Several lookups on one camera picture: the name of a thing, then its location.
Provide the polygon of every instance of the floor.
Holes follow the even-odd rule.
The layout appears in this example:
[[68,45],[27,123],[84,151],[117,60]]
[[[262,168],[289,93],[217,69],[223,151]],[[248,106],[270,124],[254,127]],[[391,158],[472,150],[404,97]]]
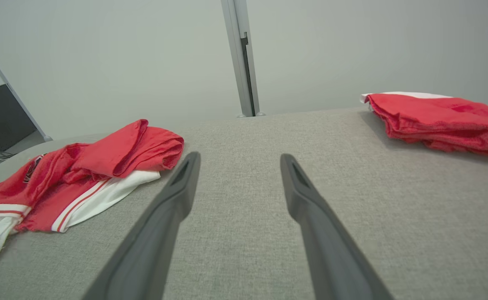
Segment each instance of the floor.
[[14,146],[10,147],[6,150],[8,153],[16,154],[22,152],[23,150],[29,149],[32,146],[36,146],[38,144],[42,144],[44,142],[44,138],[38,131],[27,135],[23,140],[17,142]]

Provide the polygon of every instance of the folded red shirt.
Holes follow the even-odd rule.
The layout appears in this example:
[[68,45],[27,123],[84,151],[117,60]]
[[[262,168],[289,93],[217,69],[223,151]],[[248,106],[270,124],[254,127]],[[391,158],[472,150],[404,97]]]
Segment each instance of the folded red shirt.
[[423,142],[445,152],[488,155],[488,105],[431,94],[368,94],[364,102],[385,121],[390,138]]
[[138,120],[84,148],[64,179],[74,182],[86,175],[125,178],[133,170],[172,169],[181,157],[183,143],[175,133]]

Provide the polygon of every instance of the gray table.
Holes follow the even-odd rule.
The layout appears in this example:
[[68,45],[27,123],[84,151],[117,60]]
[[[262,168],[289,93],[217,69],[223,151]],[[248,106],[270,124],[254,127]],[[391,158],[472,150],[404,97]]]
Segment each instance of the gray table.
[[[175,130],[202,154],[164,298],[313,299],[279,157],[291,153],[398,300],[488,299],[488,157],[386,137],[366,108],[203,123]],[[53,141],[0,165],[0,181]],[[65,234],[26,232],[0,254],[0,299],[80,298],[169,179],[140,186]]]

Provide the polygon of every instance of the red cloth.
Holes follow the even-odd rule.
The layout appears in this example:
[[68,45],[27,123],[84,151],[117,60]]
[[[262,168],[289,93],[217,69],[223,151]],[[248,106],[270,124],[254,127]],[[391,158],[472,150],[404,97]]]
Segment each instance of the red cloth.
[[459,97],[420,99],[408,95],[371,94],[375,114],[390,138],[423,142],[445,152],[488,155],[488,105]]
[[[94,144],[71,144],[32,159],[0,182],[0,216],[23,219],[17,230],[49,231],[49,220],[101,180],[124,178],[133,170],[172,169],[183,138],[147,125],[139,120]],[[53,213],[38,216],[39,203],[52,205]]]

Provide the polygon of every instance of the white stripe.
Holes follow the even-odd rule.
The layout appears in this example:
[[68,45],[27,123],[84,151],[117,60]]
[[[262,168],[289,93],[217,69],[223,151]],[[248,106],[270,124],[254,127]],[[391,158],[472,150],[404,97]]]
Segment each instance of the white stripe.
[[112,205],[118,203],[129,195],[137,186],[159,179],[160,173],[157,171],[132,171],[125,178],[113,178],[108,186],[100,189],[94,195],[87,198],[80,205],[75,207],[70,217],[64,222],[63,226],[70,227],[79,224],[84,220],[102,213]]
[[15,213],[15,212],[0,212],[0,217],[10,217],[10,218],[14,218],[14,219],[19,219],[19,221],[22,220],[22,216],[19,215],[18,213]]
[[27,213],[31,211],[31,207],[22,204],[0,204],[0,211],[4,210],[19,211],[23,216],[27,216]]
[[86,192],[84,192],[81,196],[78,196],[74,201],[72,201],[72,203],[70,203],[64,210],[63,212],[60,213],[60,215],[57,217],[57,219],[55,220],[55,222],[53,222],[53,225],[51,226],[51,230],[52,231],[58,231],[58,228],[59,228],[59,225],[61,224],[62,220],[65,218],[66,214],[70,211],[70,209],[72,209],[72,207],[74,207],[77,203],[79,203],[80,201],[82,201],[82,199],[84,199],[86,196],[92,194],[95,190],[97,190],[103,183],[105,182],[105,180],[102,180],[100,182],[98,182],[97,184],[95,184],[95,186],[92,186],[89,190],[87,190]]
[[86,199],[81,199],[82,203],[80,203],[79,205],[77,205],[70,213],[69,215],[66,215],[66,217],[64,218],[64,222],[63,222],[63,226],[60,228],[60,232],[66,232],[66,230],[68,230],[68,222],[70,221],[70,219],[72,218],[72,216],[74,215],[74,213],[80,209],[82,206],[85,205],[86,201],[89,201],[90,199],[96,197],[98,198],[99,195],[103,194],[105,192],[105,190],[107,190],[109,188],[109,186],[111,186],[112,184],[114,184],[115,182],[120,182],[122,181],[123,179],[122,178],[111,178],[109,180],[107,180],[107,182],[101,186],[101,188],[97,191],[97,192],[94,192],[93,195],[91,195],[90,197],[86,198]]

